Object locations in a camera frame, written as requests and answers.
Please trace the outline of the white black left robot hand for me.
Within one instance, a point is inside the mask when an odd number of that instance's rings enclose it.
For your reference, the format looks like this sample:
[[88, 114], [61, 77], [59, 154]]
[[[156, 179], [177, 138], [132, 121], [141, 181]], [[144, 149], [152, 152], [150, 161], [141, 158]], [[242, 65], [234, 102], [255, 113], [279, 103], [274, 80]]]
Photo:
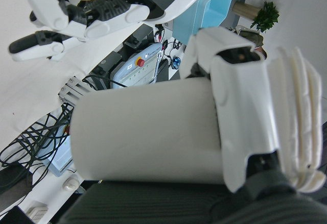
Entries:
[[61, 59], [70, 49], [136, 23], [163, 23], [196, 0], [27, 0], [41, 30], [12, 42], [14, 61]]

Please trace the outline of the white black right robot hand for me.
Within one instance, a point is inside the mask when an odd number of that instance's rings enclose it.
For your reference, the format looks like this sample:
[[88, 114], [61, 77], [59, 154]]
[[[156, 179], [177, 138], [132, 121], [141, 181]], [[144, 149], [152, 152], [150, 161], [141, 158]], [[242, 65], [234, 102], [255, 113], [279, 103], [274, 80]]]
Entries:
[[321, 77], [299, 49], [264, 58], [222, 28], [193, 35], [180, 79], [89, 91], [70, 135], [92, 185], [60, 223], [326, 223]]

